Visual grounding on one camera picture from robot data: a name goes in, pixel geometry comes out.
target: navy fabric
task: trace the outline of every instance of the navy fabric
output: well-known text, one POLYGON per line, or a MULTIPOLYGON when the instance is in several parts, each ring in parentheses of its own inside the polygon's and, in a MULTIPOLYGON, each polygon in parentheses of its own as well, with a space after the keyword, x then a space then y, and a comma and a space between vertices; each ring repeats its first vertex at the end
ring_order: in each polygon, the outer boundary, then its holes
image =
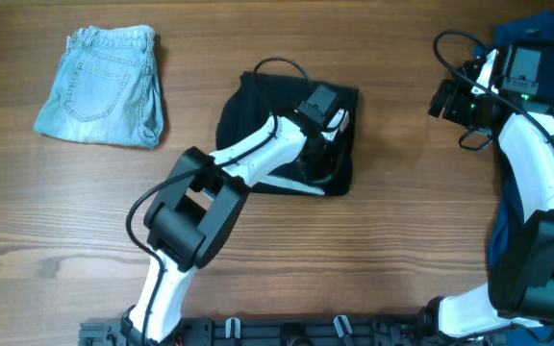
MULTIPOLYGON (((554 12, 500 25, 495 30, 495 46, 513 44, 519 41, 554 42, 554 12)), ((536 47, 542 52, 538 72, 538 95, 554 99, 554 47, 536 47)), ((523 224, 522 203, 518 194, 515 176, 507 158, 500 151, 502 198, 495 228, 489 245, 489 266, 493 267, 510 241, 511 230, 517 230, 523 224)), ((546 338, 551 328, 537 328, 536 333, 546 338)), ((515 331, 508 334, 509 345, 537 345, 525 332, 515 331)))

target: denim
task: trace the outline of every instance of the denim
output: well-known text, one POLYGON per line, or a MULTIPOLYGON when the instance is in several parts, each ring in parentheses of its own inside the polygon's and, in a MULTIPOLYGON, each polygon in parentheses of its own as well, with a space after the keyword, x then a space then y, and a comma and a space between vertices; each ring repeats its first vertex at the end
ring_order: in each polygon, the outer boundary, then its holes
POLYGON ((164 129, 148 26, 80 29, 67 38, 34 130, 60 139, 155 148, 164 129))

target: folded jeans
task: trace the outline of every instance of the folded jeans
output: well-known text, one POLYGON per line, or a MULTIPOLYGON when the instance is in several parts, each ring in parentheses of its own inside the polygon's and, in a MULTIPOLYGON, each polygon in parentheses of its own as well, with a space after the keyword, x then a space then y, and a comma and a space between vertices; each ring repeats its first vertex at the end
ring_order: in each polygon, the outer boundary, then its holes
POLYGON ((34 130, 65 140, 155 148, 164 114, 154 37, 144 25, 74 33, 34 130))

